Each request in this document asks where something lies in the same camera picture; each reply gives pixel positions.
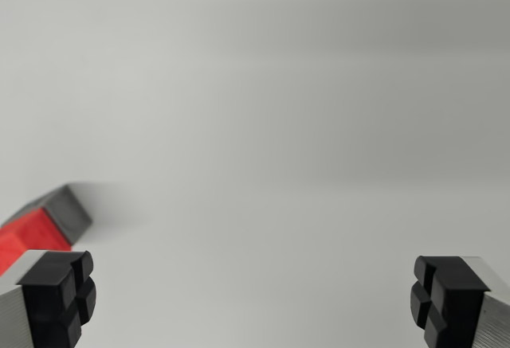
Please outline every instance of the red object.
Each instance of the red object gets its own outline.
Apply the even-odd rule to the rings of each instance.
[[[0,275],[26,250],[71,251],[46,211],[37,209],[0,229]]]

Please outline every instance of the white background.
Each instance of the white background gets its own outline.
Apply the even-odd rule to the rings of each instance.
[[[95,217],[80,348],[425,347],[422,255],[506,280],[510,0],[0,0],[0,214]]]

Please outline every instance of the rubber gripper pad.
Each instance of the rubber gripper pad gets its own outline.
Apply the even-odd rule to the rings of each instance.
[[[89,252],[46,252],[19,280],[34,348],[73,348],[92,317],[96,286]]]
[[[488,287],[459,256],[420,256],[414,274],[411,312],[429,347],[471,348]]]

